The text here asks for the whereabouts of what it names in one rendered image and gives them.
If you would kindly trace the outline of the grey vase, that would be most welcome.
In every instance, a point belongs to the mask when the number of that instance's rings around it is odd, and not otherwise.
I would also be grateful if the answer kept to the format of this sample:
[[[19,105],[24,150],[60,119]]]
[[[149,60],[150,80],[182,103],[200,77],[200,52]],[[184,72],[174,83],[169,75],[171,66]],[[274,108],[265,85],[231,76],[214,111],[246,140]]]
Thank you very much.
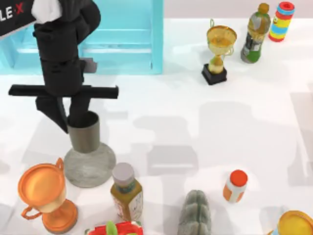
[[[100,141],[100,121],[89,111],[78,126],[68,127],[72,148],[64,157],[65,176],[79,188],[94,188],[104,184],[116,165],[113,150]]]

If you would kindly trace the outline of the pale grey rounded box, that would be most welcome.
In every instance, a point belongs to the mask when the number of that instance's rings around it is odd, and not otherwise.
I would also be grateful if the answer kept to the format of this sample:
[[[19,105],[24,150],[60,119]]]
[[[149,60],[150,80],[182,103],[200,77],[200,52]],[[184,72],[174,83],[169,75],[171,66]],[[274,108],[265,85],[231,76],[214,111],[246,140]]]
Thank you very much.
[[[81,58],[80,64],[83,73],[96,73],[97,63],[92,58]]]

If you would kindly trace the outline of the light blue rack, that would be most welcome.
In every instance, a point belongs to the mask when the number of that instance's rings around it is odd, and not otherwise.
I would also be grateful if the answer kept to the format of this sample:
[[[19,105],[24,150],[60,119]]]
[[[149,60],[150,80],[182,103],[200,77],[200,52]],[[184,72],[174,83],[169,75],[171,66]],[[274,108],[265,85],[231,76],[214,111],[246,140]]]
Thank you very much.
[[[94,0],[101,23],[78,47],[98,74],[161,74],[163,0]],[[0,74],[40,75],[33,25],[0,39]]]

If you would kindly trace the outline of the orange trophy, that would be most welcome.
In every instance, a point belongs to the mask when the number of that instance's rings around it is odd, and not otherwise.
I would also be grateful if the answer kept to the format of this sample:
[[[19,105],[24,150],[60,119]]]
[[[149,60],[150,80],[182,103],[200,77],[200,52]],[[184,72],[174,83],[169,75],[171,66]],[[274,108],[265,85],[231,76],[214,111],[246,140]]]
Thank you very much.
[[[64,234],[76,224],[78,209],[66,199],[64,163],[37,164],[20,178],[18,193],[28,205],[21,216],[27,220],[42,218],[44,227],[53,234]]]

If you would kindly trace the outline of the yellow bottle with grey cap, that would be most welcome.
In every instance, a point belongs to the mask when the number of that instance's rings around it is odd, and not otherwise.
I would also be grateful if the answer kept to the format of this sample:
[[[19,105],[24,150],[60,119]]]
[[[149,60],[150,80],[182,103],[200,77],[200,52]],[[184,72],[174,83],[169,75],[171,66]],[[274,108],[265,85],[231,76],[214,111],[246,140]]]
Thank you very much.
[[[124,221],[139,221],[143,210],[142,186],[128,163],[118,163],[112,170],[111,195],[118,216]]]

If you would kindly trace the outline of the red and white can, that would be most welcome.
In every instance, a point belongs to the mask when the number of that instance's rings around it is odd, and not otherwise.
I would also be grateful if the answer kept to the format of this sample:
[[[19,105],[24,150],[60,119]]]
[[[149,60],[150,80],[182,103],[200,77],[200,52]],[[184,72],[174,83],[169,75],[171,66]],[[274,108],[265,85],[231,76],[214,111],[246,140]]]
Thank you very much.
[[[144,235],[144,233],[140,222],[113,223],[108,221],[105,225],[86,229],[85,235]]]

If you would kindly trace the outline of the gold trophy with black base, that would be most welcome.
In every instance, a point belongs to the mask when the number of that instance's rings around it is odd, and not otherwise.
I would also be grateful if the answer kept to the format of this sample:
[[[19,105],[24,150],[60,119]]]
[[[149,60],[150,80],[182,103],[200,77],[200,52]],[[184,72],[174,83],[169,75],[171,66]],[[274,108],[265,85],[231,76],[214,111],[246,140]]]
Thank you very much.
[[[215,25],[211,19],[206,36],[208,48],[214,57],[208,64],[204,64],[201,73],[209,85],[215,85],[227,80],[224,58],[233,54],[237,33],[228,26]]]

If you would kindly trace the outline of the grey-green cactus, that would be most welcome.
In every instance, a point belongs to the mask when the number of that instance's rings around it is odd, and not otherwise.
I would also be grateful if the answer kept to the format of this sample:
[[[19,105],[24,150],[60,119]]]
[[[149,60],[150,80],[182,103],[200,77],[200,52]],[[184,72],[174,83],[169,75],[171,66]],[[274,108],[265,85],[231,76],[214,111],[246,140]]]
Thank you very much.
[[[212,235],[210,207],[203,191],[188,192],[180,212],[177,235]]]

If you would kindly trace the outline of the white bottle with orange cap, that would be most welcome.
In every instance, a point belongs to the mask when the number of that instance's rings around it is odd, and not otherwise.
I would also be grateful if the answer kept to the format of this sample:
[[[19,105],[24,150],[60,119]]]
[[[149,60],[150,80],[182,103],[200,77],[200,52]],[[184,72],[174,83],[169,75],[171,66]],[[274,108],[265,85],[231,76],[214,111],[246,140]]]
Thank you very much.
[[[225,200],[229,203],[239,202],[246,190],[247,181],[248,176],[244,171],[237,169],[231,172],[223,188]]]

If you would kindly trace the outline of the green bottle with brown cap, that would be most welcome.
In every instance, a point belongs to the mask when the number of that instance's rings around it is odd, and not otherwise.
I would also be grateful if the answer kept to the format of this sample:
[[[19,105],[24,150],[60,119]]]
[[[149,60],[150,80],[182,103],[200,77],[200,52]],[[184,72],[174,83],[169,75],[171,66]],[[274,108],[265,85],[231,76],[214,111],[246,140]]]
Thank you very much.
[[[268,11],[269,5],[261,3],[249,18],[246,42],[241,50],[241,59],[246,63],[256,63],[261,57],[262,44],[271,23]]]

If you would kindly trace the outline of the stack of coloured rings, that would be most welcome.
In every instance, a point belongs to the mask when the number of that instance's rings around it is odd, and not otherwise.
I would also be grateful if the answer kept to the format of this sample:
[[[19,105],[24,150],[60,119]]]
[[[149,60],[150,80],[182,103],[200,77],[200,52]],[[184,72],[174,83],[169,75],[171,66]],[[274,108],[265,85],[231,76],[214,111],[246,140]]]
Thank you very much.
[[[294,11],[295,6],[289,1],[278,4],[268,35],[272,41],[281,42],[284,40]]]

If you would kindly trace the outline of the yellow and blue can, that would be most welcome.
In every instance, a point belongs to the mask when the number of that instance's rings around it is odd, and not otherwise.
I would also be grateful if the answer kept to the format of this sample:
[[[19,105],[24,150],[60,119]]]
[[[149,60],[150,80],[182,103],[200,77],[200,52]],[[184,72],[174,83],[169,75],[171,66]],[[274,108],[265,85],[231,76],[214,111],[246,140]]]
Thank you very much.
[[[287,211],[267,235],[313,235],[313,219],[302,211]]]

